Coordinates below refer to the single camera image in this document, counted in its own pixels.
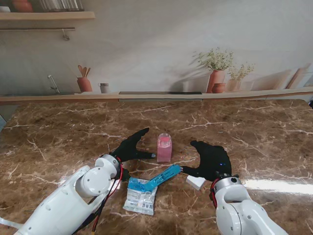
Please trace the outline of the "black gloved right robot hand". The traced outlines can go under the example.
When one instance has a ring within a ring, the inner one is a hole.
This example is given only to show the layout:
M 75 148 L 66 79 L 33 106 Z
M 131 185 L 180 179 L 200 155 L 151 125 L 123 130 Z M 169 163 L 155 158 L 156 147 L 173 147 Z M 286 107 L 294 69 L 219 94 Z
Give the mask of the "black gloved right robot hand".
M 191 141 L 200 155 L 200 165 L 197 168 L 182 166 L 181 171 L 193 177 L 205 178 L 215 181 L 221 175 L 231 176 L 232 168 L 230 158 L 222 146 L 210 145 L 203 141 Z

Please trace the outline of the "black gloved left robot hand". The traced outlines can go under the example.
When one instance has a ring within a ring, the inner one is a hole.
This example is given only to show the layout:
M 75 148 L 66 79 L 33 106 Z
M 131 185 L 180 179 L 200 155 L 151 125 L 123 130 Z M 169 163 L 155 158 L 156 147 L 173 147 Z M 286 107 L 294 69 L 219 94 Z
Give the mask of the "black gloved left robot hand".
M 121 144 L 110 153 L 110 155 L 113 157 L 118 157 L 121 162 L 130 160 L 154 159 L 156 157 L 155 153 L 137 150 L 136 147 L 137 143 L 147 132 L 149 132 L 149 127 L 135 132 L 127 139 L 123 140 Z

